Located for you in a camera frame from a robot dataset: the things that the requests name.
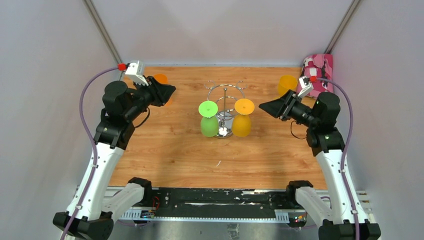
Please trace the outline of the orange wine glass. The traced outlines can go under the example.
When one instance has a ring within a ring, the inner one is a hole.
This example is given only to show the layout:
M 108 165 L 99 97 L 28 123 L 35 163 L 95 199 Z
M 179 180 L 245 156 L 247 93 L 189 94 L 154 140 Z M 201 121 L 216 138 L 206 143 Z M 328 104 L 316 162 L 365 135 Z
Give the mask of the orange wine glass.
M 165 84 L 165 85 L 168 85 L 169 84 L 169 80 L 168 80 L 168 77 L 165 75 L 165 74 L 161 74 L 161 73 L 159 73 L 159 74 L 155 74 L 154 76 L 153 76 L 160 84 Z M 173 98 L 172 97 L 170 97 L 169 98 L 169 100 L 168 100 L 168 102 L 164 105 L 165 107 L 168 107 L 168 106 L 170 106 L 171 104 L 173 103 Z

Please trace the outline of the yellow wine glass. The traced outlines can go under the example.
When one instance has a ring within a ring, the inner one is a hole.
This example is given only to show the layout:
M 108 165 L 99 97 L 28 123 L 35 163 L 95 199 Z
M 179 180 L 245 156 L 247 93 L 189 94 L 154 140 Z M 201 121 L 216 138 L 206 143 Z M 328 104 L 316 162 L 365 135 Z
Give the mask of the yellow wine glass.
M 237 115 L 232 122 L 232 133 L 237 137 L 247 137 L 251 132 L 250 115 L 254 112 L 255 105 L 251 100 L 241 98 L 235 102 L 234 109 Z
M 292 75 L 283 75 L 280 77 L 277 92 L 280 97 L 285 95 L 289 90 L 296 91 L 298 86 L 298 78 Z

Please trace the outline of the yellow wine glass front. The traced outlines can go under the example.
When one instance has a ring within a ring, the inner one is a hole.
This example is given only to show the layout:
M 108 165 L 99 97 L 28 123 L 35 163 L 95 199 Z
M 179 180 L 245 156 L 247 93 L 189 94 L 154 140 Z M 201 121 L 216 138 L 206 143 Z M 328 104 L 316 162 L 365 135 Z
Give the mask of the yellow wine glass front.
M 235 102 L 234 109 L 237 115 L 232 122 L 232 133 L 237 137 L 247 137 L 251 132 L 250 115 L 254 112 L 255 105 L 251 100 L 241 98 Z

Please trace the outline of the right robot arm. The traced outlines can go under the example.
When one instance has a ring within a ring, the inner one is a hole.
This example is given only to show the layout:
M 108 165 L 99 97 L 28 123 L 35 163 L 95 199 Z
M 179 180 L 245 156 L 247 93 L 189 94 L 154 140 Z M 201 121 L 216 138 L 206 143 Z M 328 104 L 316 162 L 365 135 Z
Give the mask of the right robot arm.
M 278 99 L 261 103 L 259 108 L 276 119 L 293 119 L 307 127 L 306 141 L 324 174 L 330 205 L 307 180 L 289 182 L 286 204 L 306 210 L 318 228 L 320 240 L 379 239 L 380 226 L 370 221 L 361 206 L 347 163 L 348 144 L 335 126 L 341 110 L 339 97 L 322 92 L 309 107 L 290 90 Z

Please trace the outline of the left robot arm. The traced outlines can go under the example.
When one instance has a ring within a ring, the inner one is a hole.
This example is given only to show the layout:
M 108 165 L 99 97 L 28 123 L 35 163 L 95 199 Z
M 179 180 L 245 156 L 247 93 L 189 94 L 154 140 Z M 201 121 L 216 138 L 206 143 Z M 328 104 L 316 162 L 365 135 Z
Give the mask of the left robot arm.
M 157 204 L 152 183 L 140 177 L 131 178 L 126 186 L 109 200 L 104 196 L 118 161 L 124 154 L 136 126 L 134 120 L 148 113 L 151 106 L 162 107 L 176 91 L 148 76 L 128 87 L 124 81 L 110 82 L 104 88 L 100 123 L 90 135 L 92 154 L 72 202 L 57 212 L 53 224 L 67 236 L 83 240 L 106 240 L 115 223 L 132 206 Z

